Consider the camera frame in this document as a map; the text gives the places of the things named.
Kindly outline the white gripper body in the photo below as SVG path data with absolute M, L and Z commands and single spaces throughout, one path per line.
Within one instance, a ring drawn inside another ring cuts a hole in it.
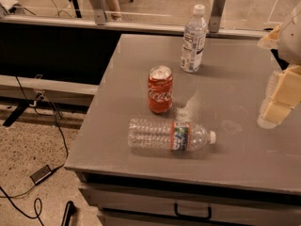
M 301 2 L 283 21 L 278 35 L 278 56 L 290 64 L 301 64 Z

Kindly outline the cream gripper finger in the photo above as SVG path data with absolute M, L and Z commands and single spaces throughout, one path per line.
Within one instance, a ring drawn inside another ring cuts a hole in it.
M 273 28 L 266 36 L 262 37 L 257 45 L 261 49 L 272 50 L 278 48 L 278 37 L 280 32 L 281 25 L 277 25 Z
M 261 124 L 281 124 L 301 102 L 301 66 L 273 71 L 261 104 Z

